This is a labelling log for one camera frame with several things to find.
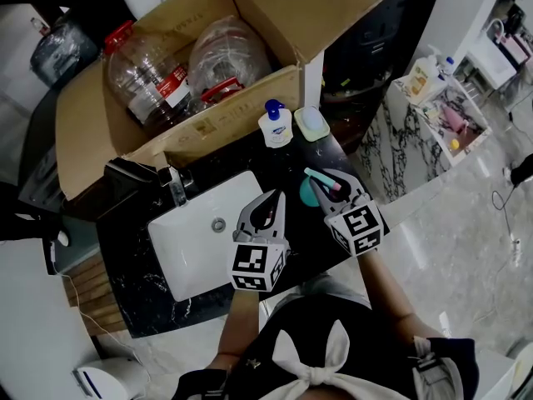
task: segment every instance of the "white toilet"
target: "white toilet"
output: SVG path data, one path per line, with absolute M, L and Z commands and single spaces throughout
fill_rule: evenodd
M 96 360 L 78 367 L 73 373 L 88 397 L 102 400 L 130 400 L 144 395 L 148 372 L 126 357 Z

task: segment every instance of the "sink drain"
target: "sink drain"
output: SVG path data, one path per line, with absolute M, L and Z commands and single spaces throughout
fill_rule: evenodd
M 216 217 L 213 219 L 213 222 L 211 222 L 211 228 L 215 233 L 221 233 L 226 229 L 226 221 L 221 217 Z

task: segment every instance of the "blue cap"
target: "blue cap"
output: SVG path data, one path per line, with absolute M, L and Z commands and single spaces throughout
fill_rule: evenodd
M 265 102 L 265 109 L 268 111 L 268 118 L 277 120 L 280 117 L 280 108 L 285 108 L 277 99 L 269 99 Z

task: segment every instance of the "rectangular sink basin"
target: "rectangular sink basin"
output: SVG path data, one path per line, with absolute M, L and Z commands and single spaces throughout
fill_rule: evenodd
M 176 301 L 230 282 L 226 261 L 233 231 L 241 210 L 261 194 L 256 177 L 246 171 L 148 224 L 157 259 Z

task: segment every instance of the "black marble countertop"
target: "black marble countertop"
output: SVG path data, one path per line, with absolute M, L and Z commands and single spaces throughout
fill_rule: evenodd
M 297 128 L 285 147 L 265 146 L 256 131 L 190 164 L 187 169 L 199 193 L 251 170 L 263 192 L 281 188 L 286 194 L 286 239 L 291 255 L 274 290 L 283 292 L 349 258 L 323 222 L 319 207 L 299 198 L 305 167 L 335 168 L 356 175 L 336 139 L 329 135 L 308 142 Z M 159 266 L 147 224 L 174 207 L 168 188 L 144 187 L 100 218 L 98 238 L 113 292 L 134 338 L 164 333 L 220 317 L 228 312 L 231 284 L 182 302 L 174 301 Z

